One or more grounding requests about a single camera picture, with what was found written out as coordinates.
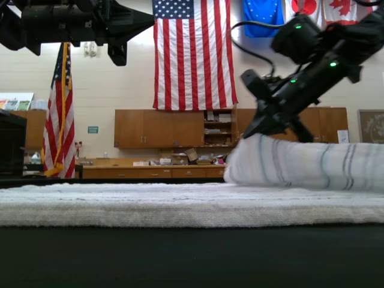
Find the wooden cabinet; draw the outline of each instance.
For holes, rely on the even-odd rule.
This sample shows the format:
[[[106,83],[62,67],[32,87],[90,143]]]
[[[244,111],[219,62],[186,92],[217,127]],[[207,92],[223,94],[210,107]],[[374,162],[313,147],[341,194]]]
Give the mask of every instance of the wooden cabinet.
[[[143,146],[144,110],[115,111],[115,147]]]
[[[84,169],[86,179],[129,179],[138,178],[138,169]]]
[[[244,133],[254,117],[255,109],[238,109],[238,135]],[[338,143],[337,130],[347,130],[347,111],[345,108],[309,107],[299,114],[301,122],[310,130],[314,142]],[[287,141],[298,141],[296,135],[286,130],[286,134],[276,134],[271,137]]]
[[[46,111],[12,111],[14,115],[26,118],[25,149],[40,150],[43,147],[43,134],[46,124]]]
[[[150,179],[150,178],[171,178],[172,173],[170,169],[161,169],[161,168],[150,168],[150,169],[140,169],[139,178]]]
[[[320,131],[323,142],[338,143],[337,130],[348,130],[346,108],[319,108]]]
[[[172,169],[173,178],[205,178],[205,169],[202,168],[179,168]]]
[[[254,118],[255,109],[237,109],[236,112],[236,127],[237,127],[237,139],[240,139],[241,135],[245,132],[245,129],[249,126]]]
[[[203,112],[115,111],[115,147],[202,146],[203,136]]]
[[[224,168],[207,168],[205,169],[207,178],[222,178],[224,176]]]
[[[144,111],[143,147],[173,146],[173,113],[156,110]]]
[[[204,145],[203,112],[175,112],[173,114],[173,145]]]
[[[238,129],[238,133],[237,133],[238,139],[240,139],[241,135],[245,132],[245,129],[247,129],[247,127],[253,120],[255,112],[256,112],[255,109],[237,109],[236,127]],[[281,133],[281,134],[271,135],[271,137],[276,139],[286,140],[286,141],[297,140],[296,135],[288,129],[286,130],[286,134]]]

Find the folded towel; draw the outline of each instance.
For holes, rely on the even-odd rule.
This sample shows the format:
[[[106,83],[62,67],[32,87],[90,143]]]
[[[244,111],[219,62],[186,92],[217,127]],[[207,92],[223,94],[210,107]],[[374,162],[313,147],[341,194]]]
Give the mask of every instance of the folded towel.
[[[229,157],[228,183],[384,191],[384,145],[297,143],[255,134]]]

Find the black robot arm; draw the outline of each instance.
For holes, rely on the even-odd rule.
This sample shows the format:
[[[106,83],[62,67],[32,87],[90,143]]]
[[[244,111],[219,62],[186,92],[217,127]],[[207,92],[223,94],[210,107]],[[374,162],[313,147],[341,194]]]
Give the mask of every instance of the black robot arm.
[[[301,142],[312,142],[298,114],[344,77],[360,81],[361,64],[384,45],[384,2],[356,25],[331,24],[321,31],[306,15],[280,28],[272,42],[275,52],[305,69],[285,79],[259,77],[253,70],[241,76],[257,98],[257,112],[243,137],[283,133],[290,128]]]
[[[116,0],[13,0],[21,18],[0,0],[0,43],[10,50],[27,47],[40,55],[42,43],[82,41],[108,44],[117,66],[127,64],[127,41],[154,24],[152,15]]]

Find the black monitor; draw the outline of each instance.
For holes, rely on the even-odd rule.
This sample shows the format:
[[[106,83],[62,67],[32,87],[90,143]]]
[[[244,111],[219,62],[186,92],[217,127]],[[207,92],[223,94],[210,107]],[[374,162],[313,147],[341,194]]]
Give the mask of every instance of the black monitor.
[[[0,109],[0,179],[23,176],[26,119]]]

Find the european union flag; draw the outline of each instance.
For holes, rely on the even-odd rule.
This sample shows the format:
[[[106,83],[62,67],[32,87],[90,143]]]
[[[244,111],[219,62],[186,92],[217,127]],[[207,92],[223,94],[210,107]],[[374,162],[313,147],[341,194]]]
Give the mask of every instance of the european union flag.
[[[244,20],[258,21],[272,25],[284,24],[281,0],[244,0]],[[246,25],[245,35],[248,37],[273,37],[277,29]]]

